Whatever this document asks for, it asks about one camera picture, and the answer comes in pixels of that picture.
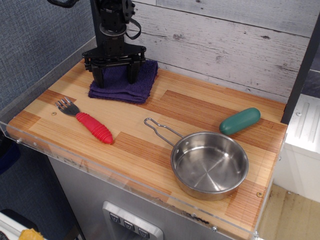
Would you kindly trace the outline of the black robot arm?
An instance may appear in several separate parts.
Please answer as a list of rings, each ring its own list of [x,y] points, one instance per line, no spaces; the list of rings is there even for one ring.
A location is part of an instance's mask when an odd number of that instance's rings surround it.
[[[97,47],[82,54],[85,69],[92,73],[95,83],[103,88],[103,70],[126,67],[127,81],[137,81],[141,66],[145,63],[146,47],[129,44],[141,35],[141,25],[132,17],[136,14],[131,0],[92,0],[91,10]]]

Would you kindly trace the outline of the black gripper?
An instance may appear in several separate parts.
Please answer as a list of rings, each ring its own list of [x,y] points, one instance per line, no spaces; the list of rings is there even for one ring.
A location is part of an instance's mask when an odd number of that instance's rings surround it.
[[[96,32],[97,47],[82,53],[85,69],[92,72],[99,88],[104,87],[102,68],[127,66],[127,80],[137,81],[140,65],[146,62],[146,47],[129,44],[125,41],[127,31],[100,29]]]

